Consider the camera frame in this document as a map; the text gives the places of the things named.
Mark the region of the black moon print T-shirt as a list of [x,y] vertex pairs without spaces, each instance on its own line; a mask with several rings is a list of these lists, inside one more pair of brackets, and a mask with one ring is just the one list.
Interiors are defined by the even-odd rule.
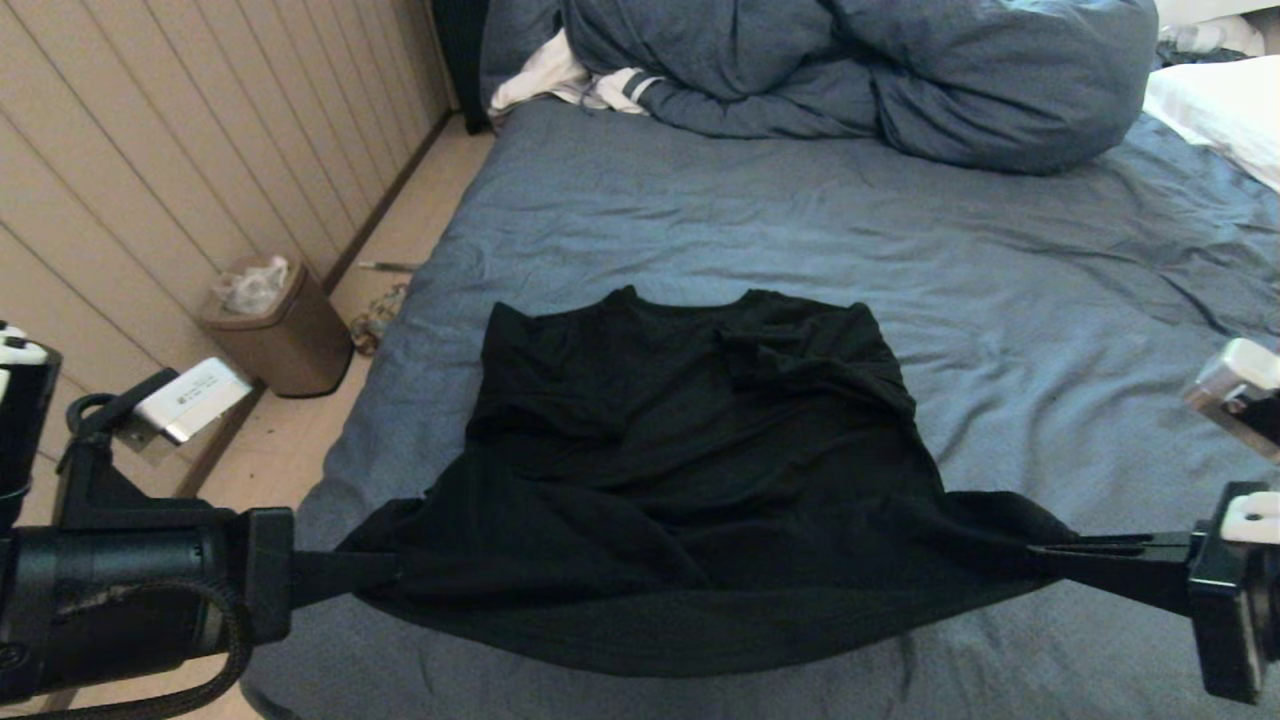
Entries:
[[463,448],[343,547],[393,553],[392,616],[620,676],[808,664],[1039,589],[1074,541],[1007,491],[948,491],[865,304],[623,287],[497,304]]

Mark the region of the clear plastic bin liner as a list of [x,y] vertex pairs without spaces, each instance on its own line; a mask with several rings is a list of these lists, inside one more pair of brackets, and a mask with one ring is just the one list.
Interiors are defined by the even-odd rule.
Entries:
[[284,293],[289,272],[291,263],[283,256],[257,258],[238,272],[219,275],[212,293],[224,313],[261,315]]

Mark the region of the white crumpled bedding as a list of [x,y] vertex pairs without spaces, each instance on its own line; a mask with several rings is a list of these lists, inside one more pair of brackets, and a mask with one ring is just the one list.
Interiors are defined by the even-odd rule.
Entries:
[[1155,0],[1160,42],[1180,53],[1280,53],[1280,0]]

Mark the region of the patterned item on floor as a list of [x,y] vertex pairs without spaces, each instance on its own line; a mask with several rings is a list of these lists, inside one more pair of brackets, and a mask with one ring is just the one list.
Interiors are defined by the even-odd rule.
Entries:
[[408,283],[393,284],[351,320],[349,337],[356,354],[370,357],[380,348],[388,328],[403,307],[408,288]]

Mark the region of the brown trash bin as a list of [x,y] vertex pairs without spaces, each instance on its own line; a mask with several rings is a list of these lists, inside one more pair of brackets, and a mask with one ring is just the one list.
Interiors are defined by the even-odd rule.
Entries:
[[[269,256],[274,255],[241,258],[223,273],[238,272],[255,259]],[[198,320],[232,361],[274,395],[284,398],[329,395],[346,378],[355,347],[346,323],[311,270],[303,263],[285,259],[291,263],[285,291],[269,311],[224,313],[210,290]]]

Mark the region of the crumpled blue duvet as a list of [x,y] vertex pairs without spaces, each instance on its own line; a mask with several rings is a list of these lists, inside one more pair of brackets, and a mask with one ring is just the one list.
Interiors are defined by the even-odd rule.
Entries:
[[493,0],[481,96],[558,31],[594,74],[662,78],[648,117],[717,138],[877,138],[1048,176],[1119,145],[1155,59],[1155,0]]

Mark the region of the white pillow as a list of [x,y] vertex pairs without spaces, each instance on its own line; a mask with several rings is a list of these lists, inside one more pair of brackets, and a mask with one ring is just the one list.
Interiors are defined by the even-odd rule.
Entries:
[[1280,195],[1280,55],[1156,70],[1143,110]]

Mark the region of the white garment with blue stripes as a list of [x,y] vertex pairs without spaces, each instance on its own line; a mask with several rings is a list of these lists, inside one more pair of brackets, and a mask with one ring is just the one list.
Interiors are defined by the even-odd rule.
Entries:
[[573,54],[567,32],[561,29],[525,61],[517,74],[498,86],[486,114],[497,119],[538,97],[556,97],[588,110],[646,115],[648,110],[640,100],[660,81],[659,76],[639,68],[623,68],[607,76],[591,73]]

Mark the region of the black bedside furniture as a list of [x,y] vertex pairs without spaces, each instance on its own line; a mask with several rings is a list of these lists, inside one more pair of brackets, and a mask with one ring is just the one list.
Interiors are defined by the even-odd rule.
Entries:
[[489,127],[481,99],[483,36],[490,0],[428,0],[467,135]]

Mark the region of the blue bed sheet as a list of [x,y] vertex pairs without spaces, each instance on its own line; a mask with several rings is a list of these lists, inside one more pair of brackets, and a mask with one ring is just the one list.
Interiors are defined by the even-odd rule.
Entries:
[[[1230,338],[1280,345],[1280,193],[1142,117],[1056,176],[874,140],[733,141],[554,100],[516,110],[364,391],[303,542],[334,546],[460,451],[490,309],[632,286],[864,302],[950,489],[1007,489],[1087,534],[1185,530],[1280,468],[1183,402]],[[243,683],[268,720],[1280,720],[1204,692],[1187,620],[1064,582],[837,659],[753,675],[577,673],[353,598],[294,616]]]

